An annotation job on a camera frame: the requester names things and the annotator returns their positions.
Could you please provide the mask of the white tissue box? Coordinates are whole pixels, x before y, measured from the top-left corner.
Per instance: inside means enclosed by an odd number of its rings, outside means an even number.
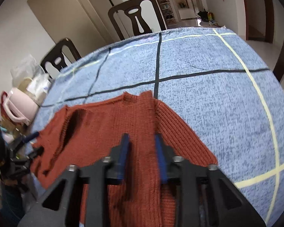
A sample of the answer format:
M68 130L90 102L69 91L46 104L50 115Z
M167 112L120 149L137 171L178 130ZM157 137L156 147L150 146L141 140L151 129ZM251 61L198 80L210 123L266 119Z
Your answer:
M41 105L50 89L51 82L48 73L36 75L27 86L27 95L37 104Z

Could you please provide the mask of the rust red knit sweater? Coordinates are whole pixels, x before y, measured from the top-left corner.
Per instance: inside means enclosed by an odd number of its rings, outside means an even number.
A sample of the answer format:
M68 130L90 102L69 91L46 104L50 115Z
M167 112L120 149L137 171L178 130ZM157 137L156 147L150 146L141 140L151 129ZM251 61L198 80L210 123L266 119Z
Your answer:
M109 186L112 226L174 226L175 198L159 180L155 135L177 155L199 166L216 164L214 154L171 108L152 96L124 93L87 105L64 106L40 132L34 147L44 153L31 171L43 188L69 165L85 167L107 156L123 134L130 137L125 182Z

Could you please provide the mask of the dark wooden chair far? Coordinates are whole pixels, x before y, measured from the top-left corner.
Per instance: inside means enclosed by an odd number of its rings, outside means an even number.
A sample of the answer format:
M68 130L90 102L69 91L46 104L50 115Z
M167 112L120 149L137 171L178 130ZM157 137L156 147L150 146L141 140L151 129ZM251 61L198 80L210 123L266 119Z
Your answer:
M124 40L125 38L122 34L120 27L118 26L114 18L114 14L117 13L119 10L122 10L124 14L130 19L132 29L133 29L133 34L135 36L152 33L151 28L149 27L147 22L143 19L142 14L141 14L141 11L142 11L141 3L143 1L151 2L156 18L157 18L157 21L159 23L160 29L167 30L164 17L162 16L161 10L156 0L128 0L126 2L113 6L108 11L108 17L121 40Z

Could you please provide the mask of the pink electric kettle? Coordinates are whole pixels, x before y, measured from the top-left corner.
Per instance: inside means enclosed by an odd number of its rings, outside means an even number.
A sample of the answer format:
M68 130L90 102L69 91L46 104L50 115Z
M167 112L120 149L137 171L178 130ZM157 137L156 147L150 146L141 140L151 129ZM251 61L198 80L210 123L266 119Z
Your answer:
M13 122L29 126L39 106L27 94L18 88L12 88L3 102L3 108Z

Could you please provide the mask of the clear plastic bag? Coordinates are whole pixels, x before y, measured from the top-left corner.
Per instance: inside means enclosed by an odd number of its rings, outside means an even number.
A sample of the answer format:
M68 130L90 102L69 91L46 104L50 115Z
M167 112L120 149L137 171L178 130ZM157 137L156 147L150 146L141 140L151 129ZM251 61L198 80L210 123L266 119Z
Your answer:
M26 77L33 79L36 75L44 73L41 65L29 54L18 65L11 68L12 86L18 87Z

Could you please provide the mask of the dark wooden chair left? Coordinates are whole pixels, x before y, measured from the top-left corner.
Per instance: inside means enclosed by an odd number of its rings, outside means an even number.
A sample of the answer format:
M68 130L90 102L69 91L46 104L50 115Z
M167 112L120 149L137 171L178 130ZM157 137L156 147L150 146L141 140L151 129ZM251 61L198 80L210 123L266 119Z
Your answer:
M77 61L81 59L81 55L78 52L77 48L73 44L73 42L69 38L63 38L61 39L52 49L48 52L48 54L43 58L43 60L40 63L41 68L43 68L45 73L48 73L46 69L46 64L49 63L52 65L56 70L59 72L61 69L66 68L67 64L65 62L65 58L63 55L63 47L67 47L73 58Z

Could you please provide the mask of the blue checked tablecloth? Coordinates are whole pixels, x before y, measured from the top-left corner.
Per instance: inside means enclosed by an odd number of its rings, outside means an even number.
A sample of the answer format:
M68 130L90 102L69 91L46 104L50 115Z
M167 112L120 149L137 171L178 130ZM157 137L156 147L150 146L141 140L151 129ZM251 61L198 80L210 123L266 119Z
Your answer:
M170 29L93 51L56 77L32 130L42 130L64 105L147 90L196 132L273 226L284 212L284 91L229 29Z

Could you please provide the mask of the dark wooden chair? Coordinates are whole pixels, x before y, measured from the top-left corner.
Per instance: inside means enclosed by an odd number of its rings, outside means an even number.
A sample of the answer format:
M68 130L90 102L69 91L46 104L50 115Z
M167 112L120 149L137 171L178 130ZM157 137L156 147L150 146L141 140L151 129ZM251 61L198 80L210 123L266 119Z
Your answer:
M56 70L59 72L61 69L66 68L67 64L65 62L65 58L63 55L63 47L67 47L73 58L77 61L81 59L81 55L78 52L77 48L73 44L73 42L69 38L63 38L61 39L52 49L48 52L48 54L43 58L43 60L40 63L41 68L43 68L45 73L48 73L46 69L46 64L49 63L52 65Z
M151 2L156 18L157 18L157 21L159 23L160 29L167 30L164 17L162 16L161 10L156 0L128 0L126 2L113 6L108 11L108 17L121 40L124 40L125 38L122 34L120 27L118 26L114 18L114 14L117 13L119 10L122 10L124 14L130 19L132 29L133 29L133 34L135 36L152 33L151 28L149 27L147 22L143 19L142 14L141 14L141 11L142 11L141 3L143 1Z

